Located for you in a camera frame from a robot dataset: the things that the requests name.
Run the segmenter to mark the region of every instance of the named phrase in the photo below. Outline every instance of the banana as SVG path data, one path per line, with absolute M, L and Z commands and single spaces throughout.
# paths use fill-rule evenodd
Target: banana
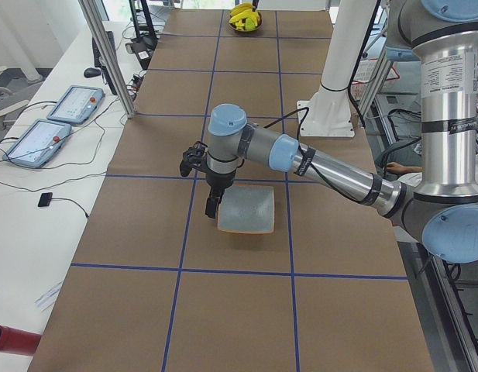
M 239 13 L 242 13 L 244 10 L 247 9 L 252 9 L 253 8 L 253 3 L 251 2 L 244 2 L 242 4 L 237 5 L 235 8 L 233 8 L 230 11 L 230 16 L 237 16 Z
M 252 31 L 254 29 L 256 29 L 257 26 L 254 25 L 254 21 L 251 20 L 251 18 L 246 18 L 246 31 Z
M 252 9 L 247 9 L 242 12 L 240 12 L 237 15 L 234 15 L 229 22 L 231 24 L 239 21 L 240 19 L 246 19 L 246 18 L 251 18 L 251 20 L 254 22 L 254 26 L 257 27 L 260 21 L 260 14 L 258 12 L 253 12 Z

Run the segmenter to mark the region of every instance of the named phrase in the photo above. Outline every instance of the white desk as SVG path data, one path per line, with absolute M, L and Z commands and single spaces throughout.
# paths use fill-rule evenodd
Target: white desk
M 125 27 L 126 23 L 105 24 L 107 30 L 114 32 L 117 46 Z M 128 82 L 141 68 L 135 56 L 126 53 L 124 43 L 125 40 L 118 49 L 118 60 Z M 84 78 L 85 68 L 92 65 L 91 33 L 85 27 L 30 103 L 57 101 L 73 84 L 101 87 L 106 97 L 94 113 L 97 115 L 108 107 L 115 96 L 103 84 L 101 77 Z M 35 119 L 45 118 L 51 106 L 45 109 L 41 107 L 38 105 L 24 112 L 7 137 L 19 136 Z M 69 178 L 106 171 L 123 131 L 123 125 L 119 122 L 123 113 L 121 104 L 116 102 L 98 120 L 106 134 L 91 164 L 66 165 L 54 170 L 27 170 L 10 163 L 0 163 L 0 181 L 37 189 Z M 46 167 L 89 161 L 101 134 L 101 129 L 94 123 L 90 124 L 74 134 Z M 3 144 L 2 148 L 8 149 L 10 146 L 11 143 Z M 90 177 L 48 191 L 53 192 L 54 198 L 71 198 L 90 212 L 103 179 L 102 176 Z M 19 191 L 0 185 L 0 324 L 37 333 L 43 332 L 53 306 L 41 312 L 34 301 L 64 279 L 87 222 L 84 213 L 69 201 L 52 201 L 48 208 L 37 208 L 41 192 Z M 0 372 L 25 371 L 31 359 L 0 353 Z

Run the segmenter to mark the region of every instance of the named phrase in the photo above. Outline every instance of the gray plate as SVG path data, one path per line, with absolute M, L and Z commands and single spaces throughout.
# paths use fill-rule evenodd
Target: gray plate
M 218 210 L 218 230 L 270 234 L 274 223 L 273 187 L 237 184 L 225 190 Z

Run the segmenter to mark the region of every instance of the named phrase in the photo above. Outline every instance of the label sticker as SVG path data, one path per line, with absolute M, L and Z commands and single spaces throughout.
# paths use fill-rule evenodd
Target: label sticker
M 431 60 L 421 65 L 423 97 L 444 95 L 456 91 L 473 92 L 474 56 L 457 54 Z
M 41 312 L 49 308 L 58 298 L 63 281 L 56 283 L 48 292 L 36 299 L 36 306 Z
M 149 54 L 147 52 L 139 52 L 139 58 L 145 60 L 146 58 L 149 58 Z

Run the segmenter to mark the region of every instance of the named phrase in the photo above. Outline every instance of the white metal stand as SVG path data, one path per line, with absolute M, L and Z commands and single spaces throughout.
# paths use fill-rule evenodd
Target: white metal stand
M 298 108 L 309 107 L 308 116 L 301 127 L 301 136 L 354 136 L 346 88 L 359 57 L 368 22 L 378 2 L 379 0 L 340 2 L 322 83 L 310 101 L 297 103 Z

